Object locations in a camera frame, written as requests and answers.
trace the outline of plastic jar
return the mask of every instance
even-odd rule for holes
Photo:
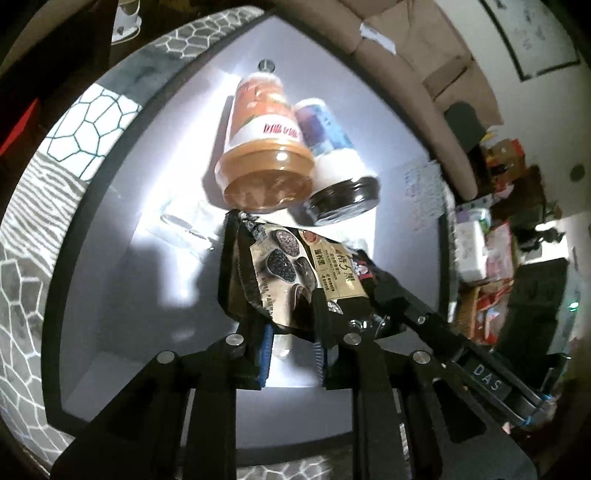
[[[312,195],[304,202],[314,223],[335,223],[377,206],[379,181],[326,104],[308,98],[296,103],[294,112],[316,163],[311,174]]]
[[[306,199],[314,158],[271,73],[253,73],[236,90],[216,181],[228,206],[273,212]]]

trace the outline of tissue box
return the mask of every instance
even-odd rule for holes
[[[488,252],[478,221],[460,223],[456,228],[457,269],[466,283],[486,278]]]

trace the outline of jar label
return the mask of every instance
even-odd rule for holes
[[[300,127],[277,82],[253,78],[238,87],[226,151],[253,140],[303,143]]]
[[[342,244],[330,242],[318,235],[311,237],[308,230],[298,232],[310,247],[314,269],[327,300],[367,297],[355,274],[352,256]]]
[[[306,146],[315,157],[343,148],[354,149],[353,143],[324,105],[306,105],[296,110]]]

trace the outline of beige sofa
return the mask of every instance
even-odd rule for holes
[[[484,128],[501,125],[495,95],[461,35],[434,0],[273,0],[351,55],[412,118],[464,200],[477,194],[469,160],[443,113],[472,105]],[[361,23],[394,42],[363,38]]]

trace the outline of white wall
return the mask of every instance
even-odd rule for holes
[[[582,63],[521,82],[501,36],[478,0],[436,0],[464,37],[499,103],[499,139],[518,138],[538,164],[548,200],[564,215],[591,206],[591,70]],[[586,167],[573,184],[570,169]]]
[[[556,220],[552,220],[551,222],[547,222],[544,224],[540,224],[535,227],[536,230],[542,231],[547,230],[548,228],[558,228],[558,222]],[[532,260],[528,259],[528,255],[524,256],[523,263],[539,263],[539,262],[546,262],[548,260],[553,260],[555,258],[568,258],[569,257],[569,244],[566,239],[566,235],[563,237],[562,241],[557,243],[548,243],[542,242],[540,245],[540,249],[542,250],[541,256],[538,258],[533,258]]]
[[[577,251],[577,264],[581,274],[591,280],[591,212],[580,212],[558,221],[558,229],[566,232],[569,258],[573,260],[573,247]]]

